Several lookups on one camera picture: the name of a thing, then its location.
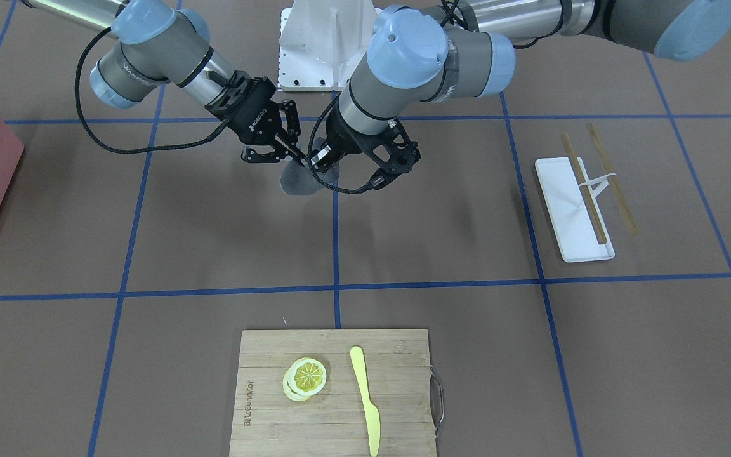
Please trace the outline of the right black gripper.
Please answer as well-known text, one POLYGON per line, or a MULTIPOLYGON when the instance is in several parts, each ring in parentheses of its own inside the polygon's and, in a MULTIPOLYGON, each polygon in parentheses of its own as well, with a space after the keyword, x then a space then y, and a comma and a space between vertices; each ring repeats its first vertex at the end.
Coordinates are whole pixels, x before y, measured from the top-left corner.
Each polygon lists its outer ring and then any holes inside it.
POLYGON ((253 77, 235 70, 226 78, 209 70, 210 81, 220 84, 220 95, 206 105, 208 112, 244 143, 241 159, 246 164, 282 164, 295 160, 299 167, 305 162, 300 145, 301 121, 296 102, 272 100, 276 89, 267 77, 253 77), (282 127, 280 113, 286 119, 282 127))

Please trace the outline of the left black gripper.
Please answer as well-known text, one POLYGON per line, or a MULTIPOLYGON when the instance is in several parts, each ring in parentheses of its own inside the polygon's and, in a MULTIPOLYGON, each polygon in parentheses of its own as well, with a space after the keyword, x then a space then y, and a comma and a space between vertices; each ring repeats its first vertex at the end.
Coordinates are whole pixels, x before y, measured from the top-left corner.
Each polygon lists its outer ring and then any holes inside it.
POLYGON ((390 121, 378 134, 357 132, 340 117, 327 119, 325 128, 324 171, 334 168, 349 154, 365 154, 377 165, 371 178, 356 191, 381 190, 400 175, 409 173, 421 159, 418 142, 409 138, 398 121, 390 121))

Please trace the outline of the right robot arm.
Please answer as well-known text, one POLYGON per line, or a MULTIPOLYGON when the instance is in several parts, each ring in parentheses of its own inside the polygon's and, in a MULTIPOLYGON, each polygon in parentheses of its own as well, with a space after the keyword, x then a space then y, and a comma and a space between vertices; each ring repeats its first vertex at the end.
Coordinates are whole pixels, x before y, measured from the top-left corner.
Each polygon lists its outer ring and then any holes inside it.
POLYGON ((200 147, 231 130, 247 147, 270 147, 267 153, 243 153, 247 162, 302 160, 295 102, 274 101, 276 87, 270 79, 250 76, 215 52, 198 12, 162 1, 27 1, 25 5, 96 31, 76 66, 74 98, 79 122, 99 147, 104 142, 94 135, 79 100, 81 76, 93 46, 111 36, 116 45, 89 73, 91 89, 102 102, 128 109, 158 87, 174 84, 220 122, 206 138, 169 145, 169 150, 200 147))

